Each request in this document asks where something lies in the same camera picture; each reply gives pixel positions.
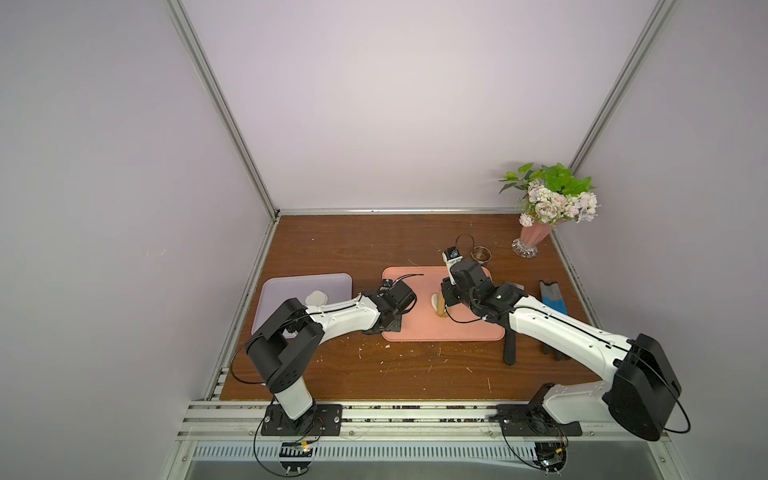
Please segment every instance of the wooden table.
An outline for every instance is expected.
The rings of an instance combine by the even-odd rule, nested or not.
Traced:
[[[516,215],[286,216],[276,229],[238,345],[250,338],[261,286],[269,278],[346,272],[353,278],[354,293],[376,290],[388,266],[441,265],[441,252],[460,233],[490,249],[493,258],[487,267],[497,284],[520,283],[539,297],[539,280],[556,281],[569,314],[586,318],[549,238],[533,259],[512,251],[510,243],[520,234]],[[313,397],[323,401],[529,400],[546,382],[570,385],[599,379],[574,360],[557,362],[543,355],[541,343],[527,336],[518,335],[514,366],[503,362],[503,348],[503,340],[398,343],[357,332],[322,344],[304,379]],[[242,352],[233,367],[244,380],[260,381]],[[265,386],[245,385],[231,375],[220,397],[272,398]]]

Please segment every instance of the cable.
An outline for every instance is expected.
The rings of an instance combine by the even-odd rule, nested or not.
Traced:
[[[690,432],[690,419],[688,418],[688,413],[683,408],[683,404],[680,403],[680,400],[678,398],[679,394],[676,395],[675,392],[672,391],[672,387],[670,387],[670,384],[667,383],[667,380],[665,380],[664,377],[661,376],[659,374],[659,372],[656,371],[656,369],[654,369],[654,367],[648,365],[648,362],[646,362],[645,360],[640,358],[639,355],[636,354],[636,353],[630,353],[630,354],[634,358],[640,360],[646,367],[648,367],[648,369],[651,372],[653,372],[657,377],[659,377],[659,380],[661,380],[661,382],[664,384],[664,386],[667,387],[667,390],[669,391],[670,395],[672,395],[672,397],[674,398],[675,403],[677,404],[677,406],[680,407],[680,411],[683,413],[683,416],[685,417],[685,422],[688,425],[688,427],[686,427],[685,430],[673,430],[673,429],[668,429],[667,427],[664,427],[664,431],[665,432],[670,432],[670,433],[680,433],[681,435]]]
[[[586,335],[589,335],[589,336],[590,336],[590,337],[592,337],[593,339],[596,339],[598,342],[602,342],[602,343],[605,343],[605,344],[607,344],[607,345],[610,345],[610,346],[614,347],[615,349],[619,349],[619,350],[621,350],[622,352],[626,352],[626,353],[629,353],[629,350],[623,349],[623,348],[621,348],[621,347],[620,347],[620,346],[618,346],[618,345],[615,345],[615,344],[613,344],[613,343],[611,343],[611,342],[608,342],[608,341],[607,341],[607,340],[605,340],[605,339],[602,339],[602,338],[600,338],[599,336],[596,336],[596,335],[594,335],[594,334],[592,334],[592,333],[589,333],[589,332],[588,332],[588,331],[586,331],[586,330],[582,330],[582,329],[580,329],[579,327],[577,327],[577,326],[576,326],[576,325],[574,325],[573,323],[570,323],[570,322],[566,322],[566,321],[565,321],[565,320],[563,320],[562,318],[557,318],[555,315],[552,315],[552,314],[551,314],[551,313],[549,313],[549,312],[545,312],[544,310],[540,310],[540,309],[538,309],[538,308],[535,308],[535,307],[533,307],[533,306],[527,306],[527,305],[516,306],[516,307],[513,307],[513,308],[512,308],[512,309],[511,309],[509,312],[510,312],[510,313],[513,313],[515,310],[517,310],[517,309],[521,309],[521,308],[525,308],[525,309],[528,309],[528,310],[534,310],[534,311],[536,311],[536,312],[539,312],[539,313],[541,313],[542,315],[546,315],[546,316],[548,316],[548,317],[551,317],[551,318],[553,318],[553,319],[557,320],[558,322],[562,322],[562,323],[564,323],[564,324],[566,324],[566,325],[568,325],[568,326],[571,326],[571,327],[575,328],[575,329],[576,329],[576,330],[578,330],[579,332],[582,332],[582,333],[584,333],[584,334],[586,334]]]
[[[275,397],[273,396],[273,397],[272,397],[272,401],[270,402],[270,406],[274,405],[274,403],[275,403]],[[272,475],[275,475],[276,477],[281,477],[281,478],[293,478],[293,477],[300,477],[301,475],[304,475],[305,473],[307,473],[307,472],[310,470],[310,467],[309,467],[309,466],[307,466],[307,467],[304,469],[304,471],[303,471],[303,472],[300,472],[300,473],[298,473],[298,474],[296,474],[296,475],[288,475],[287,473],[286,473],[285,475],[283,475],[283,474],[281,474],[281,473],[276,473],[276,472],[273,472],[272,470],[269,470],[267,467],[265,467],[265,466],[264,466],[264,464],[261,462],[261,460],[259,460],[259,456],[256,454],[256,436],[257,436],[257,434],[258,434],[258,433],[261,431],[261,425],[262,425],[263,423],[264,423],[264,417],[262,417],[262,418],[261,418],[261,422],[259,422],[259,426],[258,426],[258,427],[256,427],[256,431],[253,433],[253,457],[256,459],[256,461],[257,461],[257,463],[259,464],[259,466],[261,466],[261,468],[263,468],[263,469],[264,469],[264,470],[265,470],[267,473],[270,473],[270,474],[272,474]]]
[[[518,455],[518,453],[515,451],[515,449],[514,449],[514,448],[512,448],[512,445],[509,445],[509,442],[507,442],[507,436],[506,436],[506,435],[504,435],[504,429],[503,429],[503,428],[502,428],[502,438],[504,439],[504,443],[506,443],[506,444],[507,444],[507,446],[509,447],[509,451],[510,451],[510,452],[512,452],[512,454],[513,454],[515,457],[517,457],[517,459],[518,459],[518,460],[520,460],[520,462],[522,462],[522,464],[523,464],[523,465],[527,465],[527,466],[529,466],[529,467],[531,467],[531,468],[535,468],[536,470],[538,470],[538,471],[540,471],[540,472],[546,472],[546,470],[545,470],[544,468],[541,468],[541,467],[537,467],[536,465],[531,465],[530,463],[528,463],[528,462],[526,462],[525,460],[523,460],[523,459],[520,457],[520,455]]]
[[[453,318],[453,317],[451,316],[451,314],[448,312],[448,306],[447,306],[447,305],[445,306],[445,313],[447,313],[447,314],[448,314],[448,317],[449,317],[451,320],[453,320],[454,322],[456,322],[456,323],[472,323],[472,322],[479,322],[480,320],[482,320],[482,318],[478,318],[478,319],[474,319],[474,320],[469,320],[469,321],[467,321],[467,322],[459,322],[457,319]]]
[[[409,308],[409,309],[407,309],[407,310],[403,310],[403,311],[402,311],[402,313],[400,313],[400,315],[405,315],[406,313],[408,313],[408,312],[410,312],[411,310],[413,310],[413,307],[415,307],[415,306],[416,306],[416,302],[418,302],[418,301],[419,301],[419,298],[418,298],[417,296],[414,296],[414,297],[413,297],[413,303],[411,304],[411,308]]]
[[[237,350],[235,350],[234,355],[232,355],[232,359],[230,360],[230,373],[232,374],[232,377],[235,380],[237,380],[238,382],[240,382],[240,383],[245,383],[247,385],[261,385],[262,383],[266,383],[266,382],[248,382],[247,380],[243,380],[243,379],[241,379],[239,376],[237,376],[235,374],[235,370],[233,368],[234,363],[235,363],[235,357],[237,356],[238,352],[241,351],[243,349],[243,347],[248,344],[248,342],[253,343],[253,342],[256,341],[257,338],[259,338],[259,337],[257,337],[257,336],[251,337],[248,340],[246,340],[245,342],[243,342],[242,345],[238,346]]]
[[[405,280],[406,278],[411,278],[412,276],[424,276],[424,273],[406,273],[405,275],[401,275],[395,279],[394,282],[392,282],[392,285],[395,285],[395,283],[398,283],[400,280]]]

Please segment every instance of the aluminum frame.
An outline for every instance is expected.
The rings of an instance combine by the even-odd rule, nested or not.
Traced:
[[[342,402],[344,418],[341,435],[323,439],[325,446],[349,445],[347,442],[474,442],[496,445],[502,431],[496,422],[486,421],[496,413],[499,401],[366,401]],[[189,469],[198,442],[282,442],[294,437],[262,437],[257,427],[269,402],[192,402],[161,478],[182,480]],[[584,434],[569,438],[572,442],[613,442],[642,439],[612,422],[582,422]],[[513,444],[557,441],[555,437],[508,436]],[[658,442],[646,442],[665,479],[690,480],[680,456],[668,435]]]
[[[200,44],[200,39],[194,31],[194,27],[190,22],[184,4],[181,0],[166,0],[165,3],[169,10],[170,19],[174,23],[174,27],[176,27],[176,31],[181,37],[181,41],[187,48],[187,52],[192,58],[195,70],[197,70],[197,75],[200,77],[203,86],[210,95],[210,99],[213,101],[214,106],[221,117],[221,121],[227,129],[227,133],[230,135],[230,138],[237,149],[237,153],[248,171],[253,187],[259,194],[266,212],[270,215],[270,219],[275,221],[277,219],[277,209],[275,208],[270,193],[267,191],[266,185],[259,174],[256,162],[253,161],[253,156],[251,155],[250,150],[248,150],[243,134],[240,132],[240,128],[237,126],[237,122],[232,115],[227,99],[224,97],[221,86],[219,85],[216,75],[205,55],[203,46]]]
[[[232,320],[232,325],[230,326],[229,332],[227,332],[227,338],[224,340],[224,345],[219,353],[216,369],[205,389],[206,399],[211,400],[221,393],[221,386],[227,377],[230,360],[237,348],[237,339],[240,337],[240,331],[245,323],[245,317],[248,315],[248,310],[250,309],[250,304],[253,300],[253,293],[256,292],[259,276],[261,275],[261,270],[264,268],[264,262],[266,262],[266,256],[270,251],[272,239],[275,237],[275,231],[277,230],[277,224],[279,222],[280,217],[277,217],[274,221],[270,222],[261,242],[259,252],[257,253],[256,260],[253,262],[253,267],[251,268],[248,281],[243,290],[243,295],[240,298],[240,305],[237,307],[237,312]]]
[[[576,150],[573,160],[569,164],[571,172],[575,175],[581,169],[584,161],[592,150],[592,147],[597,143],[600,134],[605,129],[605,126],[611,119],[611,116],[616,111],[616,107],[621,102],[624,92],[627,91],[627,87],[632,82],[638,68],[640,67],[646,53],[650,49],[656,39],[656,35],[661,30],[667,17],[669,16],[674,4],[677,0],[659,0],[654,10],[651,12],[648,21],[640,33],[640,37],[635,42],[632,51],[629,54],[629,58],[621,68],[616,81],[608,92],[608,96],[600,107],[597,116],[592,121],[587,134],[584,136],[584,140],[581,141],[581,145]]]
[[[517,207],[473,208],[286,208],[280,215],[432,215],[432,214],[521,214]]]

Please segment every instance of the glass vase base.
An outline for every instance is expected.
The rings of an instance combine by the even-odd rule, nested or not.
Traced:
[[[519,238],[512,242],[512,250],[523,258],[533,258],[536,257],[536,253],[538,253],[538,248],[536,248],[535,245],[529,247],[528,245],[523,244]]]

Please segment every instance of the ventilation grille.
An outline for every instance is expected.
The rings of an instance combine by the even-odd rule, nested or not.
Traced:
[[[327,442],[313,449],[313,461],[386,462],[440,461],[516,462],[516,457],[504,442]],[[509,442],[524,460],[536,459],[533,442]],[[257,442],[260,460],[277,460],[279,442]],[[251,442],[199,442],[195,460],[253,460]]]

